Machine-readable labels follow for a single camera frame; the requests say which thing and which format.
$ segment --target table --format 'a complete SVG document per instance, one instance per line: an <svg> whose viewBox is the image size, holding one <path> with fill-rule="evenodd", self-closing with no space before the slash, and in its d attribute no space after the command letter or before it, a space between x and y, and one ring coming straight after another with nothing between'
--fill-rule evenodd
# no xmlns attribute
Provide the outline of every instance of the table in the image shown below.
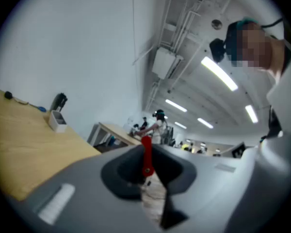
<svg viewBox="0 0 291 233"><path fill-rule="evenodd" d="M0 188L17 200L73 162L100 154L69 126L55 133L48 120L49 112L0 91Z"/></svg>
<svg viewBox="0 0 291 233"><path fill-rule="evenodd" d="M97 136L101 130L105 131L106 133L110 133L116 139L119 139L121 142L124 142L127 145L140 145L141 144L140 140L129 136L127 132L120 126L117 126L115 124L106 124L106 123L100 122L91 140L92 146L95 146Z"/></svg>

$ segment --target floor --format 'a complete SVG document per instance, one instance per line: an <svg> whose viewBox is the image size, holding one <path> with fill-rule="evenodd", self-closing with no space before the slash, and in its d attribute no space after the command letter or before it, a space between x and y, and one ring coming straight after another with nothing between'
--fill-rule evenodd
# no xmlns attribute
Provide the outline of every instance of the floor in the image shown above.
<svg viewBox="0 0 291 233"><path fill-rule="evenodd" d="M141 187L141 192L146 213L155 223L160 224L165 205L166 189L156 173L147 178Z"/></svg>

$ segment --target electrical box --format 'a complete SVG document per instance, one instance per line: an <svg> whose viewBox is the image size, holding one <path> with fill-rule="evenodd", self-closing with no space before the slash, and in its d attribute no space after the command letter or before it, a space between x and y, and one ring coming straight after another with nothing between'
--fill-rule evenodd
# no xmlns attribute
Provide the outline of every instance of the electrical box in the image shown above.
<svg viewBox="0 0 291 233"><path fill-rule="evenodd" d="M156 73L160 79L165 79L175 59L176 55L173 52L160 47L156 52L152 72Z"/></svg>

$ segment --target red lever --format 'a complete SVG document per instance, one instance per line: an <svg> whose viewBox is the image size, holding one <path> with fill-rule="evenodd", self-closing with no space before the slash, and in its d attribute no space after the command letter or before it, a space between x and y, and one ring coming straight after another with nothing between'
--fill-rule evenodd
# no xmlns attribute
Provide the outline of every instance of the red lever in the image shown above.
<svg viewBox="0 0 291 233"><path fill-rule="evenodd" d="M148 177L154 173L154 168L152 166L152 140L149 136L144 136L141 138L141 143L145 148L142 174Z"/></svg>

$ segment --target ceiling light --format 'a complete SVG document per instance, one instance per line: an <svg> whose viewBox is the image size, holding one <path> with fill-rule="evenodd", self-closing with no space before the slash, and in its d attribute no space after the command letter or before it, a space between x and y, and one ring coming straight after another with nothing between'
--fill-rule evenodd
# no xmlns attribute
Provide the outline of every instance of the ceiling light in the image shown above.
<svg viewBox="0 0 291 233"><path fill-rule="evenodd" d="M253 122L253 123L257 123L259 120L258 120L258 118L257 118L256 113L255 113L254 110L253 110L252 105L247 105L245 108L246 108L246 111L248 112L248 114L249 114L249 116L250 116L252 122Z"/></svg>
<svg viewBox="0 0 291 233"><path fill-rule="evenodd" d="M187 112L188 111L187 109L184 109L182 106L180 106L180 105L178 105L178 104L176 104L176 103L174 103L174 102L172 102L172 101L170 101L168 99L166 99L165 102L170 104L170 105L172 105L172 106L174 106L174 107L176 107L177 109L179 109L179 110L181 110L183 112Z"/></svg>
<svg viewBox="0 0 291 233"><path fill-rule="evenodd" d="M222 80L230 89L231 91L235 91L238 89L238 86L235 82L224 72L221 67L219 67L213 60L209 57L205 57L202 60L202 64L207 67L210 71L212 71L215 75L218 76L220 80Z"/></svg>
<svg viewBox="0 0 291 233"><path fill-rule="evenodd" d="M175 124L177 124L178 126L184 128L184 129L186 129L186 127L185 127L184 125L182 125L181 123L175 122Z"/></svg>
<svg viewBox="0 0 291 233"><path fill-rule="evenodd" d="M204 119L198 118L197 120L200 121L202 124L206 125L208 128L213 129L213 126L210 123L206 122Z"/></svg>

